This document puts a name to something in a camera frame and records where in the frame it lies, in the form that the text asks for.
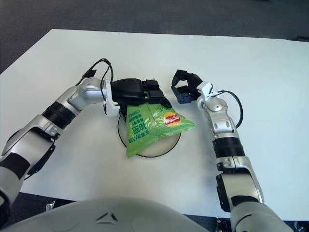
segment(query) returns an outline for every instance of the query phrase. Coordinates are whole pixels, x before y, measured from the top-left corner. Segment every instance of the floor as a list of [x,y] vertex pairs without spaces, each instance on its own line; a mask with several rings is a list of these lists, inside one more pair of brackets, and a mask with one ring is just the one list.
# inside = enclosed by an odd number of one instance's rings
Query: floor
[[[308,0],[0,0],[0,73],[50,29],[292,39],[308,24]],[[7,225],[52,200],[21,193]],[[214,231],[214,218],[189,217]]]

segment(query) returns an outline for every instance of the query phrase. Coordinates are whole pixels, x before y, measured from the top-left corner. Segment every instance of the black cable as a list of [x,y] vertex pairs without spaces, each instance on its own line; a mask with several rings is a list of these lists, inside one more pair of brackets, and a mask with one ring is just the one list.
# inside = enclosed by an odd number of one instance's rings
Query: black cable
[[235,100],[237,101],[237,103],[239,105],[239,108],[240,108],[240,118],[239,118],[238,123],[236,124],[236,128],[238,128],[241,125],[242,120],[243,120],[243,109],[242,109],[241,102],[240,102],[239,98],[237,97],[237,95],[235,93],[233,93],[231,91],[227,91],[227,90],[220,90],[220,91],[218,91],[218,94],[213,95],[213,97],[216,97],[216,96],[218,96],[220,94],[223,94],[223,93],[231,94],[235,98]]
[[33,174],[31,174],[30,176],[27,176],[27,177],[24,179],[24,181],[27,180],[27,179],[29,179],[29,178],[32,177],[32,176],[33,176]]
[[82,76],[82,78],[79,80],[79,82],[77,82],[77,84],[75,86],[78,86],[85,78],[88,78],[88,77],[93,77],[96,73],[97,70],[93,70],[93,68],[101,63],[101,62],[105,62],[111,69],[111,83],[113,82],[113,76],[114,76],[114,73],[113,73],[113,70],[112,70],[112,65],[111,63],[106,59],[106,58],[102,58],[102,59],[99,59],[96,63],[94,63]]

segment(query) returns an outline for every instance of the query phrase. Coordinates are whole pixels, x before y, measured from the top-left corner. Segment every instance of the white plate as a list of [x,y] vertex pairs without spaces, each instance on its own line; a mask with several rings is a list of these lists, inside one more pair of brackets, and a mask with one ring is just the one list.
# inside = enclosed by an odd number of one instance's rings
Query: white plate
[[[127,145],[126,122],[123,120],[122,117],[119,117],[118,120],[118,131],[122,143],[126,146]],[[145,148],[137,155],[143,157],[162,156],[175,147],[175,145],[178,143],[180,139],[180,135],[181,133],[169,137],[164,137],[159,141],[157,141],[156,143]]]

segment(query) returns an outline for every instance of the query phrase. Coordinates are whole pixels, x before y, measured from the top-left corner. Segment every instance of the lay's logo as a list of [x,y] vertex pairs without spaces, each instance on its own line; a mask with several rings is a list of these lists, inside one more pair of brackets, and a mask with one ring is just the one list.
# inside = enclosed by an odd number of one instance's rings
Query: lay's logo
[[164,122],[168,127],[177,127],[180,125],[181,119],[175,112],[167,112],[164,115]]

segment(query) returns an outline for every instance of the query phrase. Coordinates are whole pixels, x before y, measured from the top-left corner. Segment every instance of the plastic packaging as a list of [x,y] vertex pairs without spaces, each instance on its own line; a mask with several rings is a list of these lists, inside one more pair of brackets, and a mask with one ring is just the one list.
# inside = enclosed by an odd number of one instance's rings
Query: plastic packaging
[[195,124],[172,108],[160,104],[127,106],[126,131],[128,158],[157,142],[159,139],[185,132]]

